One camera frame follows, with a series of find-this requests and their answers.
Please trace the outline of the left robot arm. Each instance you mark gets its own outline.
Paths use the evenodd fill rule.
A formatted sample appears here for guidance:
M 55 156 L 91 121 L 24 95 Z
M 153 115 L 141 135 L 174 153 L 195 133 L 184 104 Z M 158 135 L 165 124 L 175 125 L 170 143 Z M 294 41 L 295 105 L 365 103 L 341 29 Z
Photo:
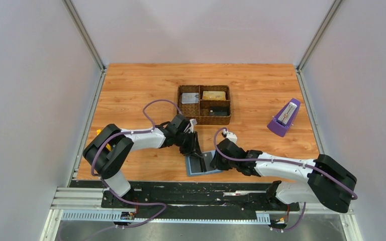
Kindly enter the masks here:
M 127 130 L 109 124 L 87 145 L 82 155 L 115 192 L 115 202 L 121 207 L 129 207 L 134 201 L 134 194 L 121 171 L 127 156 L 137 150 L 177 146 L 183 156 L 203 163 L 198 134 L 193 128 L 192 120 L 181 114 L 151 129 Z

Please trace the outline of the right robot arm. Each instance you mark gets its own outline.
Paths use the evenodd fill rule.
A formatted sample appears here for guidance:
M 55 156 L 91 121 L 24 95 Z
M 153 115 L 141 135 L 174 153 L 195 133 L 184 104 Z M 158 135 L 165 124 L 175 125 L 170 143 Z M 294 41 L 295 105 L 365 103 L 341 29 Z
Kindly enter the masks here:
M 292 159 L 258 150 L 243 150 L 229 138 L 214 142 L 212 160 L 219 170 L 235 169 L 245 176 L 275 177 L 266 191 L 272 209 L 292 203 L 318 203 L 346 213 L 353 200 L 356 177 L 328 155 L 316 159 Z

